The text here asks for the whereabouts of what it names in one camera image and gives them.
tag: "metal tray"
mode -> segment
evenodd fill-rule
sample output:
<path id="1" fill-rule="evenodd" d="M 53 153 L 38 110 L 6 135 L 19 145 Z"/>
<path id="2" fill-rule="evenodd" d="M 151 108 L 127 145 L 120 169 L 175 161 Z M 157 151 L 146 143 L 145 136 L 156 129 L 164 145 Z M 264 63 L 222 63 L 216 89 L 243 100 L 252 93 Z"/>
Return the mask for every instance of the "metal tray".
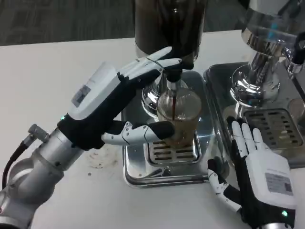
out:
<path id="1" fill-rule="evenodd" d="M 219 172 L 224 173 L 226 163 L 225 149 L 219 134 L 219 125 L 213 123 L 211 112 L 206 98 L 205 82 L 203 77 L 194 71 L 182 73 L 182 80 L 189 88 L 194 90 L 202 100 L 202 112 L 197 127 L 197 136 L 194 146 L 198 152 L 185 163 L 174 164 L 168 161 L 161 165 L 152 161 L 149 154 L 151 146 L 126 146 L 123 148 L 123 173 L 126 182 L 134 187 L 168 186 L 189 183 L 203 183 L 208 180 L 207 160 L 216 158 Z M 155 122 L 143 109 L 141 104 L 141 91 L 122 112 L 122 120 L 130 122 Z"/>

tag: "coffee stain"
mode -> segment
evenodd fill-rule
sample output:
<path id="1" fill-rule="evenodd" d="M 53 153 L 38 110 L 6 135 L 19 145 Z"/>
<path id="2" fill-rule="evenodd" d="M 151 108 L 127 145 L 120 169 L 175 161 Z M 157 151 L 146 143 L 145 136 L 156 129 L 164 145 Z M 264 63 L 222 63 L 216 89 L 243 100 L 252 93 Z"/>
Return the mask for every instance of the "coffee stain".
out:
<path id="1" fill-rule="evenodd" d="M 118 164 L 121 147 L 105 144 L 99 150 L 91 150 L 87 156 L 92 168 L 115 167 Z"/>

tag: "drip tray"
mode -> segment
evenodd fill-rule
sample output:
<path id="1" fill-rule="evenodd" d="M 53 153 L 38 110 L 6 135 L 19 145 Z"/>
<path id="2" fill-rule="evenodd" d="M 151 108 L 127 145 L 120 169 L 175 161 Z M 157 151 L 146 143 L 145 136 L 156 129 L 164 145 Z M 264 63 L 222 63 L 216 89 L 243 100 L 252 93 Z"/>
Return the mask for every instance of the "drip tray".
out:
<path id="1" fill-rule="evenodd" d="M 290 149 L 303 144 L 290 114 L 285 109 L 246 111 L 247 123 L 257 127 L 271 149 Z"/>
<path id="2" fill-rule="evenodd" d="M 153 166 L 176 166 L 180 164 L 195 163 L 201 156 L 198 150 L 198 141 L 195 135 L 193 143 L 179 149 L 173 149 L 165 142 L 153 142 L 144 149 L 148 161 Z"/>

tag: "silver robotic arm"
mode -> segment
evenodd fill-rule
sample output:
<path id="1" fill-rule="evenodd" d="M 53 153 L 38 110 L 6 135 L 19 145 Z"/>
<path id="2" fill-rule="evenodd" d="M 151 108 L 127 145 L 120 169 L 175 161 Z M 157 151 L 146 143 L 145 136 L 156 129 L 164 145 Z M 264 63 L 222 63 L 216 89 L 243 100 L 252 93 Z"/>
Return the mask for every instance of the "silver robotic arm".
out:
<path id="1" fill-rule="evenodd" d="M 103 63 L 90 80 L 75 94 L 70 111 L 48 135 L 39 127 L 29 130 L 6 166 L 3 190 L 0 191 L 0 228 L 27 229 L 37 208 L 52 195 L 84 150 L 113 145 L 142 144 L 160 141 L 174 134 L 169 122 L 131 124 L 113 119 L 141 89 L 152 83 L 167 68 L 182 68 L 181 59 L 164 58 L 171 52 L 166 47 L 137 59 L 119 72 Z M 6 175 L 11 164 L 36 139 L 43 143 L 30 158 L 19 161 Z"/>

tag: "white table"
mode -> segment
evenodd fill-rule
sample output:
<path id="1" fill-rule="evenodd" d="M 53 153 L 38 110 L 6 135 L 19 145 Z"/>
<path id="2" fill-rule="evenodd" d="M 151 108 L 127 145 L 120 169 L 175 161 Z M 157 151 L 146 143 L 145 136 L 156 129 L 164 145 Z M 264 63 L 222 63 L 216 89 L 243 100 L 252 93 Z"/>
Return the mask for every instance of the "white table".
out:
<path id="1" fill-rule="evenodd" d="M 205 33 L 195 70 L 216 63 L 247 61 L 240 31 Z M 0 171 L 37 123 L 51 132 L 79 87 L 102 61 L 117 69 L 136 58 L 134 39 L 63 42 L 0 47 Z M 27 150 L 22 158 L 29 157 Z M 93 168 L 102 158 L 108 165 Z M 292 171 L 298 202 L 296 228 L 305 225 L 305 169 Z M 248 228 L 220 203 L 209 184 L 135 189 L 122 176 L 122 151 L 105 147 L 85 152 L 65 173 L 50 200 L 37 211 L 34 229 Z"/>

